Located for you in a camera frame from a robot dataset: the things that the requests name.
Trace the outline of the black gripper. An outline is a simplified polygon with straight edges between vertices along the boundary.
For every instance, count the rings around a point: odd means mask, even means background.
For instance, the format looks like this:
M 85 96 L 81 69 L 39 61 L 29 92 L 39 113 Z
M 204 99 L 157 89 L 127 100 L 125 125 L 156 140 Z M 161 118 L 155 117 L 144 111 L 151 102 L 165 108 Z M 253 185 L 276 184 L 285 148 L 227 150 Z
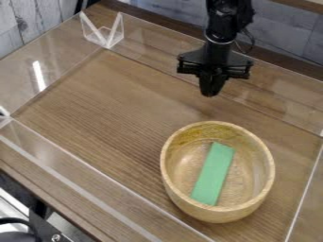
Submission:
M 253 61 L 232 52 L 237 31 L 204 30 L 204 44 L 200 48 L 177 55 L 176 72 L 199 77 L 200 93 L 217 95 L 228 78 L 249 78 Z

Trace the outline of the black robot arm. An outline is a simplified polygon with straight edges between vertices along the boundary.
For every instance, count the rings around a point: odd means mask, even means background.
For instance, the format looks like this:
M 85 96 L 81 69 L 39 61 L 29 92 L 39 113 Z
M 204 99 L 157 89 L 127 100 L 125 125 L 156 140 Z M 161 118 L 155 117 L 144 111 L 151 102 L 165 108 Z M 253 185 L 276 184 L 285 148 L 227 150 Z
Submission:
M 232 43 L 240 32 L 255 43 L 245 29 L 252 23 L 255 10 L 251 0 L 205 0 L 205 7 L 204 44 L 199 49 L 177 55 L 176 72 L 195 75 L 200 93 L 212 97 L 219 94 L 229 78 L 249 78 L 253 61 L 232 51 Z

